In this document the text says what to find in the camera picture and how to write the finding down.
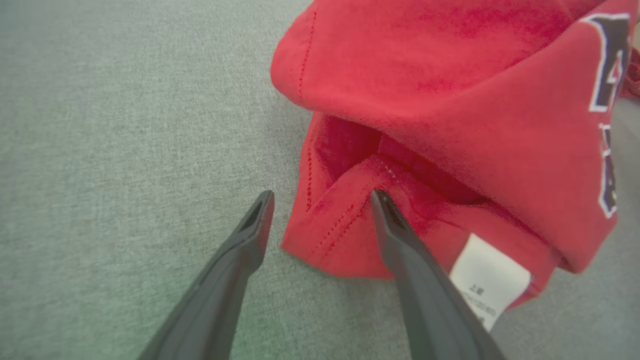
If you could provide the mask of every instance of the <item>seam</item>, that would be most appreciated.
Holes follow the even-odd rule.
[[[305,59],[302,61],[302,68],[300,69],[300,82],[298,83],[298,98],[300,99],[300,103],[302,103],[302,79],[305,77],[305,68],[307,67],[307,59],[309,59],[309,51],[311,50],[311,41],[314,39],[314,29],[316,27],[316,14],[317,10],[314,11],[314,19],[311,22],[311,33],[309,34],[309,44],[307,46],[307,53],[305,54]]]
[[[324,236],[324,238],[322,239],[322,241],[320,241],[318,243],[318,245],[316,246],[316,248],[311,252],[311,255],[314,255],[317,250],[320,248],[320,246],[322,246],[322,244],[325,243],[326,239],[331,235],[331,233],[333,232],[333,230],[335,230],[336,227],[338,227],[338,225],[340,225],[340,223],[342,222],[342,219],[344,219],[344,217],[351,211],[353,210],[353,204],[351,204],[351,206],[342,213],[342,216],[340,216],[340,218],[338,218],[338,221],[336,221],[333,226],[331,226],[331,229],[329,231],[327,231],[326,235]]]
[[[307,182],[307,212],[311,210],[311,144],[307,152],[308,182]]]
[[[364,204],[362,205],[362,207],[360,208],[360,211],[358,211],[358,214],[356,214],[356,216],[354,216],[353,218],[351,218],[351,221],[349,221],[345,226],[344,229],[342,230],[342,232],[340,233],[340,235],[338,235],[338,237],[331,243],[331,245],[329,245],[328,249],[326,250],[326,252],[324,253],[324,256],[328,256],[329,253],[331,252],[331,250],[333,250],[333,248],[335,247],[335,243],[340,242],[340,240],[342,239],[342,237],[347,233],[347,231],[349,231],[349,229],[351,228],[351,226],[353,225],[354,222],[356,222],[356,220],[358,220],[361,216],[362,213],[364,212],[364,208],[367,206],[367,202],[365,201]]]

